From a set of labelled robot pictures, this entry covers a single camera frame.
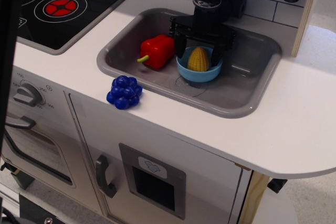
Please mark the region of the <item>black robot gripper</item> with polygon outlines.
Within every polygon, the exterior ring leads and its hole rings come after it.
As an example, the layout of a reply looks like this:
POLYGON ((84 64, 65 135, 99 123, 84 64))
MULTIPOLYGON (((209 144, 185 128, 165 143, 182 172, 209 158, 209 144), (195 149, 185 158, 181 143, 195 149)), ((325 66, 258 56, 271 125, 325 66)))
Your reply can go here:
POLYGON ((236 17, 236 0, 220 0, 214 8, 197 3, 193 15, 172 16, 170 34, 176 56, 183 57, 189 40, 210 44, 214 46, 211 66, 217 66, 224 52, 233 47, 236 32, 224 24, 231 17, 236 17))

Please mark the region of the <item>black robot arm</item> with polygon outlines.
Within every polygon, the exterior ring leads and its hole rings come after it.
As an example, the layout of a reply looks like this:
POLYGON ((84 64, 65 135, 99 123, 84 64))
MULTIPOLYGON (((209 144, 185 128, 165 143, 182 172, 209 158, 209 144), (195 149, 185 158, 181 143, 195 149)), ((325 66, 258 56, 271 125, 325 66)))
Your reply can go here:
POLYGON ((225 25, 229 18, 242 18, 247 0, 192 0, 194 14, 172 16, 170 34, 175 54, 181 58, 188 40, 213 45, 211 66, 218 65, 225 51, 233 46, 236 32, 225 25))

